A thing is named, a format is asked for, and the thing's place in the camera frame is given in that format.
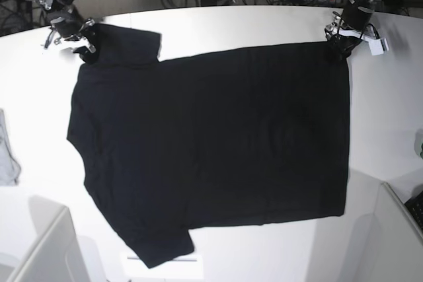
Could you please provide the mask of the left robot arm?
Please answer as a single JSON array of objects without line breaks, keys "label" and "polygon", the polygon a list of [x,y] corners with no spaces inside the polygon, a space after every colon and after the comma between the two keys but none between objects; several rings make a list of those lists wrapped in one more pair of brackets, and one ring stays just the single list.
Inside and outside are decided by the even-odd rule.
[{"label": "left robot arm", "polygon": [[328,41],[339,41],[341,37],[348,37],[352,31],[353,37],[363,39],[365,36],[376,37],[371,32],[370,20],[376,6],[382,0],[344,0],[341,13],[334,12],[332,22],[325,27],[325,36]]}]

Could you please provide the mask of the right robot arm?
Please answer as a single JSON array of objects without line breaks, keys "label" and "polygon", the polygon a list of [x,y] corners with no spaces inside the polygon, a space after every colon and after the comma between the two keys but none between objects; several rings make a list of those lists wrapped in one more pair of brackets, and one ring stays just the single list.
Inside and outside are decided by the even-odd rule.
[{"label": "right robot arm", "polygon": [[59,50],[70,49],[83,60],[93,58],[96,53],[95,21],[83,18],[74,0],[25,0],[37,4],[50,28],[42,47],[55,46]]}]

